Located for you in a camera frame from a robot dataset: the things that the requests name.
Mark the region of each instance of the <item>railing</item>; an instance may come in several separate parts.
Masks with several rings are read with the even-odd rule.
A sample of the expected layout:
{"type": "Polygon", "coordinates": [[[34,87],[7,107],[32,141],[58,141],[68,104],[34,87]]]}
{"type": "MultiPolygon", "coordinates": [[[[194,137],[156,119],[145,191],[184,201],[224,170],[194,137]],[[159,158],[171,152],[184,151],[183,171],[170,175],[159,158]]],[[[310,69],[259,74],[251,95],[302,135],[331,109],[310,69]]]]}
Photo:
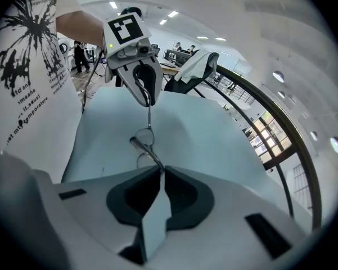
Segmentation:
{"type": "Polygon", "coordinates": [[[267,162],[266,169],[268,166],[270,168],[276,167],[278,174],[280,176],[283,189],[285,192],[287,204],[289,207],[289,214],[291,217],[294,217],[294,210],[292,208],[292,201],[289,192],[289,188],[286,183],[285,176],[280,167],[280,162],[284,161],[288,157],[290,157],[293,153],[297,153],[301,166],[303,168],[303,172],[307,179],[307,188],[310,192],[311,199],[311,209],[313,214],[312,220],[312,229],[316,229],[321,226],[321,215],[322,215],[322,205],[321,205],[321,193],[318,178],[316,175],[314,164],[311,160],[310,154],[300,137],[300,134],[297,132],[295,126],[292,124],[290,119],[280,110],[280,108],[269,98],[267,97],[261,90],[259,90],[256,86],[252,85],[250,82],[235,74],[234,72],[229,71],[228,69],[221,67],[218,65],[217,73],[220,75],[227,77],[229,80],[233,81],[234,84],[240,86],[244,89],[249,95],[251,95],[254,99],[256,99],[265,109],[267,109],[270,114],[274,117],[276,122],[280,125],[283,131],[286,133],[288,138],[290,139],[292,146],[283,151],[280,155],[275,156],[271,147],[268,145],[266,139],[263,137],[261,131],[258,130],[253,121],[247,117],[247,115],[238,107],[227,95],[225,95],[222,91],[217,89],[216,86],[211,84],[208,81],[204,81],[209,87],[218,92],[223,98],[226,99],[235,109],[239,112],[242,117],[248,122],[248,124],[252,127],[252,129],[257,133],[261,141],[263,141],[267,151],[271,156],[271,160],[267,162]]]}
{"type": "Polygon", "coordinates": [[[232,81],[226,79],[226,77],[222,75],[216,74],[214,78],[207,78],[207,81],[215,85],[217,89],[222,91],[227,96],[232,96],[235,99],[241,100],[249,105],[251,105],[255,101],[253,96],[248,94],[240,86],[234,84],[232,81]]]}

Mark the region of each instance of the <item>person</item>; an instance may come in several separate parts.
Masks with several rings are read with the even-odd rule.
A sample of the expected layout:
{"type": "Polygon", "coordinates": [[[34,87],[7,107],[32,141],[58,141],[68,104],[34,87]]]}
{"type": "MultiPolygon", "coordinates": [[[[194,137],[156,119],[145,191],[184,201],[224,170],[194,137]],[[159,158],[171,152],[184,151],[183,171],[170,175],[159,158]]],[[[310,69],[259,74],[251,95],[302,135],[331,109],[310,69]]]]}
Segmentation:
{"type": "Polygon", "coordinates": [[[192,55],[195,47],[196,47],[195,45],[191,45],[190,49],[188,49],[187,51],[192,55]]]}
{"type": "Polygon", "coordinates": [[[103,46],[103,22],[77,0],[10,0],[0,10],[0,151],[61,177],[73,150],[81,103],[57,31],[103,46]]]}
{"type": "Polygon", "coordinates": [[[174,50],[176,50],[176,51],[181,51],[182,50],[180,42],[176,43],[176,45],[174,47],[174,50]]]}
{"type": "Polygon", "coordinates": [[[76,68],[78,69],[77,74],[81,74],[81,62],[86,68],[86,73],[90,73],[90,66],[88,64],[88,61],[86,60],[84,56],[84,43],[81,43],[79,41],[74,42],[74,58],[75,58],[75,64],[76,68]]]}

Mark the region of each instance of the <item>table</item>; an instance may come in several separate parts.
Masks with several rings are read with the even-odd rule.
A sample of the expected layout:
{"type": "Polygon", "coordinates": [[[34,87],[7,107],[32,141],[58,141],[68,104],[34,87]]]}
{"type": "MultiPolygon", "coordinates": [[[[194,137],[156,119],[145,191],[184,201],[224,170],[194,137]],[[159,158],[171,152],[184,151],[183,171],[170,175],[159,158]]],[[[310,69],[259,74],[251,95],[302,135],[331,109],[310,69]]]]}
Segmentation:
{"type": "MultiPolygon", "coordinates": [[[[234,181],[273,201],[249,140],[215,101],[162,91],[151,120],[154,152],[164,165],[234,181]]],[[[126,88],[99,88],[81,118],[63,182],[136,169],[140,152],[129,139],[146,126],[147,108],[126,88]]]]}
{"type": "Polygon", "coordinates": [[[165,64],[173,65],[175,67],[175,68],[170,68],[170,67],[160,64],[164,74],[175,75],[177,72],[179,72],[180,67],[176,66],[174,63],[164,58],[157,58],[157,60],[159,63],[165,63],[165,64]]]}

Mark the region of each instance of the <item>black slot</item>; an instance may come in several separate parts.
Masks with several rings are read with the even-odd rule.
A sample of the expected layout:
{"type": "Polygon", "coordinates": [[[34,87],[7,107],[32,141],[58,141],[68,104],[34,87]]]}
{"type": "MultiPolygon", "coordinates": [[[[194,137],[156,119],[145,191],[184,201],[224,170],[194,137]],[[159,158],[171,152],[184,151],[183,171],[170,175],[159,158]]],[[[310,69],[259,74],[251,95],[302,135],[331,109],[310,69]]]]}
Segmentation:
{"type": "Polygon", "coordinates": [[[261,214],[252,214],[245,219],[273,259],[290,250],[291,245],[261,214]]]}
{"type": "Polygon", "coordinates": [[[143,265],[145,262],[147,262],[141,224],[138,231],[136,232],[133,244],[131,246],[125,247],[118,254],[121,257],[126,258],[131,262],[134,262],[139,265],[143,265]]]}
{"type": "Polygon", "coordinates": [[[66,200],[84,194],[86,194],[86,191],[84,189],[75,189],[68,192],[59,193],[59,196],[61,200],[66,200]]]}

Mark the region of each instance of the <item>black cable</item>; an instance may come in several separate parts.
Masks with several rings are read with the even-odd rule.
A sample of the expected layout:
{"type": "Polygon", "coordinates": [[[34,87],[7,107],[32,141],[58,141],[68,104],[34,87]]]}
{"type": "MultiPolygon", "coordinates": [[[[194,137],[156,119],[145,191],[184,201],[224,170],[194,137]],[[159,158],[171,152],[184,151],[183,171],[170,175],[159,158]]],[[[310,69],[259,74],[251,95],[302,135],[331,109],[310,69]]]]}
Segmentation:
{"type": "MultiPolygon", "coordinates": [[[[101,57],[101,55],[103,54],[103,50],[101,50],[101,52],[100,52],[100,54],[99,54],[99,57],[101,57]]],[[[97,65],[99,64],[99,61],[100,61],[100,59],[97,59],[96,61],[95,61],[95,64],[94,64],[94,69],[93,69],[93,71],[91,72],[91,75],[90,75],[90,77],[89,77],[89,79],[88,79],[88,81],[87,81],[87,83],[86,83],[86,85],[85,85],[85,89],[84,89],[84,100],[83,100],[83,105],[82,105],[82,108],[81,108],[81,111],[82,111],[82,113],[84,113],[84,111],[85,111],[85,104],[86,104],[86,98],[87,98],[87,88],[88,88],[88,86],[89,86],[89,83],[90,83],[90,81],[91,81],[91,78],[93,77],[93,75],[94,75],[94,73],[95,73],[95,70],[96,70],[96,68],[97,68],[97,65]]]]}
{"type": "MultiPolygon", "coordinates": [[[[104,65],[103,65],[103,63],[102,63],[102,62],[101,62],[101,65],[102,65],[103,69],[104,69],[104,70],[106,70],[106,67],[104,67],[104,65]]],[[[96,74],[96,75],[98,75],[98,76],[100,76],[100,77],[104,77],[104,76],[105,76],[105,75],[100,75],[100,74],[97,74],[97,73],[96,73],[96,71],[95,71],[95,74],[96,74]]]]}

